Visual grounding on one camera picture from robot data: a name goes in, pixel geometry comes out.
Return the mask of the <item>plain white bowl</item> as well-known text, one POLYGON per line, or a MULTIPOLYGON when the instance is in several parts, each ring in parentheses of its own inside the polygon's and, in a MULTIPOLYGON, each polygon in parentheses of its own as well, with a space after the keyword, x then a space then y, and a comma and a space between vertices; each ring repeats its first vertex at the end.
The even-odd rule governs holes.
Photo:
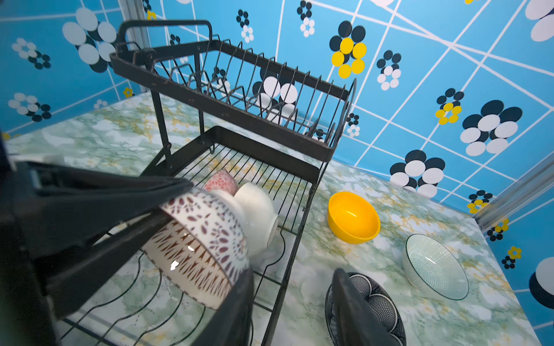
POLYGON ((278 228, 278 213, 268 193, 257 185, 245 183, 235 195, 223 190, 212 190, 211 194, 223 200, 238 217, 249 257, 268 249, 278 228))

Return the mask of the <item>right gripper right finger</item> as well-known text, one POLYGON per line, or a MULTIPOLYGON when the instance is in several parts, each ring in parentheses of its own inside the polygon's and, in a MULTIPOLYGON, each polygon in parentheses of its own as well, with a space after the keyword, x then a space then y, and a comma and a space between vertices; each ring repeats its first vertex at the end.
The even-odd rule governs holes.
POLYGON ((343 269, 333 274, 332 293, 338 345, 398 345, 343 269))

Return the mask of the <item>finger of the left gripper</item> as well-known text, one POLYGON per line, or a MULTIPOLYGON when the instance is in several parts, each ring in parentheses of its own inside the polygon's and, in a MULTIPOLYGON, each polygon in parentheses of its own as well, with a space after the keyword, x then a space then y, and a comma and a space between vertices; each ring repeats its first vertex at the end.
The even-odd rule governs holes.
POLYGON ((12 166, 12 210, 35 259, 151 212, 192 187, 173 177, 128 177, 17 161, 12 166))
POLYGON ((43 278, 54 317, 75 313, 170 220, 156 210, 88 248, 46 257, 43 278))

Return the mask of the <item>black floral pink bowl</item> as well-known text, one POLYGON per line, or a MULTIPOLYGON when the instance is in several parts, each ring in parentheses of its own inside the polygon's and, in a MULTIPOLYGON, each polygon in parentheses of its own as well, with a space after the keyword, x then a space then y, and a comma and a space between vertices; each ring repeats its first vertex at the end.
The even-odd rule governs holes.
POLYGON ((239 185, 234 177, 227 170, 219 170, 209 178, 203 186, 206 191, 222 190, 231 195, 235 195, 239 190, 239 185))

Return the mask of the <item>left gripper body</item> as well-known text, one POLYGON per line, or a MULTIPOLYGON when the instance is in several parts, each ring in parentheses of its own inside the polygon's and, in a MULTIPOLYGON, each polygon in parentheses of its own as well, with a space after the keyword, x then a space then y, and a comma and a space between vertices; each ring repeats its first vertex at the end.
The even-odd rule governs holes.
POLYGON ((58 335, 14 216, 13 178, 1 143, 1 344, 57 345, 58 335))

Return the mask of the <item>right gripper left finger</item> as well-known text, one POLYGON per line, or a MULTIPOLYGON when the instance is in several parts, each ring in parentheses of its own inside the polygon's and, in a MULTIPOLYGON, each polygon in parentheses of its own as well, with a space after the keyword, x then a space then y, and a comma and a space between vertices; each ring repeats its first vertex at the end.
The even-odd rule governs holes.
POLYGON ((249 345, 252 336, 253 295, 253 272, 248 268, 241 273, 193 345, 249 345))

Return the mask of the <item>white red lattice bowl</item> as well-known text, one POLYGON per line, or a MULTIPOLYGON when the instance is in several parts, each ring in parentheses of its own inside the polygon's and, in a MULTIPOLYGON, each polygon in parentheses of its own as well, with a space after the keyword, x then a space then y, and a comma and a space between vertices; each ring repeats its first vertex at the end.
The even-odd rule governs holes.
POLYGON ((217 310, 250 266, 242 208, 225 191, 196 187, 160 208, 170 223, 143 252, 183 293, 217 310))

